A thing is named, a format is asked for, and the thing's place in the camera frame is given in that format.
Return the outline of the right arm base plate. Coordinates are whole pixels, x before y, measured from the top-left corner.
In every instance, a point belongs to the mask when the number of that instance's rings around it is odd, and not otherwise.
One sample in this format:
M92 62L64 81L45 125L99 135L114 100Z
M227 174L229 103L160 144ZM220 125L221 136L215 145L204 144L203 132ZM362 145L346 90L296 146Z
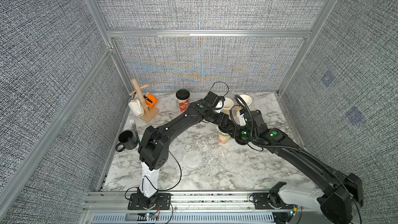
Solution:
M296 205L286 204L279 197L274 194L253 193L248 197L248 200L255 205L257 210L265 209L295 209Z

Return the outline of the black mug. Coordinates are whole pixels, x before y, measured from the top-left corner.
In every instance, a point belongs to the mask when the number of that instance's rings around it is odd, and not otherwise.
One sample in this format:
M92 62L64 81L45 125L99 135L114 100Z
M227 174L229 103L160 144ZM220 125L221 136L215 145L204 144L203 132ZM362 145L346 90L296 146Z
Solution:
M133 150L138 145L136 135L130 130L121 132L118 136L118 142L119 143L115 147L117 152L122 152L125 149Z

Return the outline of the wooden mug tree stand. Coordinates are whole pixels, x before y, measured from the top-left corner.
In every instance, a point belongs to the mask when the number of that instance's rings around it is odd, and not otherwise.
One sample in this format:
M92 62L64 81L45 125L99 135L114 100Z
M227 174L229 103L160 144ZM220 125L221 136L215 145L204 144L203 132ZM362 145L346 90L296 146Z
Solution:
M149 85L146 84L146 85L140 86L136 79L132 79L131 83L135 89L133 92L131 92L131 95L133 95L134 92L138 95L140 104L144 109L144 114L142 116L140 116L140 118L146 122L149 122L159 113L159 109L156 106L154 106L152 108L148 107L146 100L144 98L144 94L142 93L142 89L147 88Z

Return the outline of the white leak-proof paper disc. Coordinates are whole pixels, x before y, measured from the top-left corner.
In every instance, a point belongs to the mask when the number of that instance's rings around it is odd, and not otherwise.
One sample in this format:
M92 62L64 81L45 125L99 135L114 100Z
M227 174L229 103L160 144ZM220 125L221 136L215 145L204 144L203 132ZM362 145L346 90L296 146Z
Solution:
M202 163L202 156L199 151L189 151L183 156L183 163L187 169L196 169Z

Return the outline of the orange mug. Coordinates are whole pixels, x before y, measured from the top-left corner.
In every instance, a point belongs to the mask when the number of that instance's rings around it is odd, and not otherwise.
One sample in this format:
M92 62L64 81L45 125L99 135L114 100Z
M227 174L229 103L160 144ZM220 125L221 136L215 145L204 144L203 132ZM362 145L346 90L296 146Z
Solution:
M144 99L149 109L156 107L158 104L158 99L149 92L144 95Z

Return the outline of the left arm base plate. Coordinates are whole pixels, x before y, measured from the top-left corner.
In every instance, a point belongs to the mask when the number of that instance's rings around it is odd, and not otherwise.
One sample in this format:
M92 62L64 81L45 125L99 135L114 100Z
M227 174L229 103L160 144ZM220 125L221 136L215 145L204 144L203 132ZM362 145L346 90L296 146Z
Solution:
M147 198L138 189L137 193L130 194L127 209L130 211L156 211L169 210L171 203L171 194L155 193L152 197Z

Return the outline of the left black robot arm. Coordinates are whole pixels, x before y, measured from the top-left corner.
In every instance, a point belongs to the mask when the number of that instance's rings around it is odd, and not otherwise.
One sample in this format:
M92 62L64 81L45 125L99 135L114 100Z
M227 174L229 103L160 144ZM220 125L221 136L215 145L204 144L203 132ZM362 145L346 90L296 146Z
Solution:
M149 126L138 148L142 162L143 180L137 193L145 200L153 200L158 194L157 182L160 168L169 158L172 141L191 126L203 120L217 125L222 132L237 140L238 127L227 114L222 113L225 97L212 93L204 99L191 103L178 117L160 127Z

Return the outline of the white mug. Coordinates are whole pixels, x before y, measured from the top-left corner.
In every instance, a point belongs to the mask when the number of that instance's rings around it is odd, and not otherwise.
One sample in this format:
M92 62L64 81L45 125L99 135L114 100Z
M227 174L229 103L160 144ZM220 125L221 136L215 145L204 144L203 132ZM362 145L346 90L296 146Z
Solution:
M131 110L131 112L136 116L136 117L142 117L145 114L144 107L142 106L140 100L131 100L128 103L128 107Z

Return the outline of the red paper milk tea cup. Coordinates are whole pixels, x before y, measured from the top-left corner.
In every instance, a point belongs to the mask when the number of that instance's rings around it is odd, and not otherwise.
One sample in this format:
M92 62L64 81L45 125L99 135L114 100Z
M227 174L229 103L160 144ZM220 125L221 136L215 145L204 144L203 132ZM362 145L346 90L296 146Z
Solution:
M186 100L178 99L178 106L182 113L185 112L189 106L189 99L186 99Z

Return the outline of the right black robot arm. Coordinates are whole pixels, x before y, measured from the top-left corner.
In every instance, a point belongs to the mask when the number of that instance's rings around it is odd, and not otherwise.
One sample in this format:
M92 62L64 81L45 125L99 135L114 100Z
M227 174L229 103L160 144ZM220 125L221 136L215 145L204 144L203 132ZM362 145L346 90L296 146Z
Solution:
M321 212L334 224L349 224L363 206L362 180L326 165L299 147L277 128L234 127L228 134L241 145L252 143L285 159L311 179L318 190L302 189L278 182L272 187L266 203L275 209L298 205Z

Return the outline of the cream paper cup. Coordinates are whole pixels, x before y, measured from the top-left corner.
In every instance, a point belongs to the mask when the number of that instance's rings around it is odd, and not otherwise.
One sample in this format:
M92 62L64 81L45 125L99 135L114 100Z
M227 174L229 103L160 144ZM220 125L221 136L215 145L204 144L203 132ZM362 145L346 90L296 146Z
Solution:
M239 97L246 103L247 106L250 106L252 104L252 98L246 94L241 94ZM239 111L242 110L242 107L239 105L239 101L236 101L236 114L239 114Z
M229 113L230 113L230 110L232 109L233 106L234 106L233 100L230 99L230 98L228 98L228 97L226 97L226 98L225 98L225 101L224 101L223 108L222 108L221 111L222 111L223 113L225 113L225 114L229 114Z
M218 133L218 141L220 144L226 144L230 139L230 135L227 133L219 132Z

